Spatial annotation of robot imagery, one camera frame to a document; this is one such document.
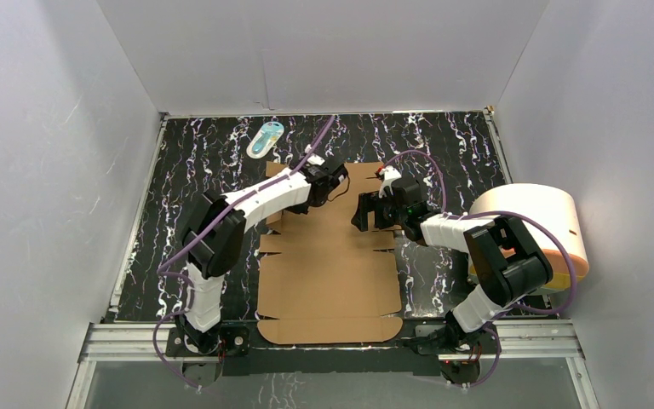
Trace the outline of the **brown cardboard box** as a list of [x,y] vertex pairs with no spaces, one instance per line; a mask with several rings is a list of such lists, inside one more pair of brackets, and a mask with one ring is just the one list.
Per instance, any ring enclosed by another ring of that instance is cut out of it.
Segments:
[[403,326],[394,234],[351,223],[361,193],[379,189],[381,163],[351,163],[334,200],[284,212],[260,238],[257,324],[277,345],[380,343]]

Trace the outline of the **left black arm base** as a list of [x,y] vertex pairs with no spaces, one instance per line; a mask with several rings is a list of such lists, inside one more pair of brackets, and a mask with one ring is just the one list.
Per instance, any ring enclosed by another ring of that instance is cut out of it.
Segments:
[[177,371],[188,387],[204,389],[221,376],[226,358],[249,353],[249,337],[246,325],[220,322],[201,332],[180,316],[169,331],[164,352],[167,358],[176,360]]

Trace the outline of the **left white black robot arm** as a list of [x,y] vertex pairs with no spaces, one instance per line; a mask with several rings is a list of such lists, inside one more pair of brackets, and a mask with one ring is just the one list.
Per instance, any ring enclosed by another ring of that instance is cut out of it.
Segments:
[[221,292],[225,275],[240,260],[244,234],[284,210],[306,214],[328,202],[348,178],[344,163],[308,160],[299,170],[284,168],[265,181],[231,193],[206,193],[182,235],[189,297],[180,325],[199,354],[219,347]]

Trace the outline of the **large white tape roll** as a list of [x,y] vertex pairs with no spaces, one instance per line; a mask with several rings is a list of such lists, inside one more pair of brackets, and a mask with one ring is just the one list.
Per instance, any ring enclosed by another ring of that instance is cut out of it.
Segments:
[[[470,215],[488,210],[508,210],[527,216],[546,228],[565,247],[573,261],[577,279],[589,271],[582,232],[573,198],[556,187],[511,183],[481,194],[470,207]],[[550,261],[554,277],[535,291],[537,295],[562,292],[570,287],[569,271],[557,245],[539,229],[526,223],[528,231]]]

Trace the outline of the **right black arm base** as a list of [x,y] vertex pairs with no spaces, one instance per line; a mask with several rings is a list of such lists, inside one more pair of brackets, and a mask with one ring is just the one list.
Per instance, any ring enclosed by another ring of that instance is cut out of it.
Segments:
[[[495,358],[485,375],[481,374],[480,358],[487,344],[494,344]],[[502,345],[496,327],[491,323],[475,331],[465,332],[453,313],[445,315],[444,324],[427,335],[415,335],[400,341],[403,347],[420,355],[467,354],[458,360],[441,360],[440,371],[449,385],[470,389],[484,383],[496,370]]]

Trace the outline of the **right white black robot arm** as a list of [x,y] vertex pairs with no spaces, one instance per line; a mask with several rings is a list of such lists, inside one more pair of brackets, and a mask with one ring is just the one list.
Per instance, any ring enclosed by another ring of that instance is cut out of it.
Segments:
[[445,340],[457,353],[479,341],[479,331],[522,297],[547,284],[554,271],[523,220],[517,216],[470,218],[441,214],[430,208],[416,181],[386,182],[361,193],[352,224],[399,227],[411,241],[469,255],[478,284],[445,318]]

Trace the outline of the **aluminium frame rail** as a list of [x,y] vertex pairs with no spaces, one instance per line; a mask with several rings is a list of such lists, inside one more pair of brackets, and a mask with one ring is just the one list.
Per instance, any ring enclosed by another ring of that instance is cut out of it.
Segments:
[[[86,334],[77,358],[74,394],[68,408],[83,407],[95,364],[107,361],[157,361],[153,339],[165,349],[172,324],[154,331],[151,323],[95,324]],[[588,375],[585,356],[571,320],[509,319],[496,323],[505,359],[564,358],[581,408],[600,406]]]

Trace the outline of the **teal white packaged item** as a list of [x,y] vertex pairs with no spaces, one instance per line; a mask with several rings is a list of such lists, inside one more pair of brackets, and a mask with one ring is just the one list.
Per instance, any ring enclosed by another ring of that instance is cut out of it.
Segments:
[[247,155],[254,159],[264,158],[283,134],[284,126],[280,122],[264,123],[248,145]]

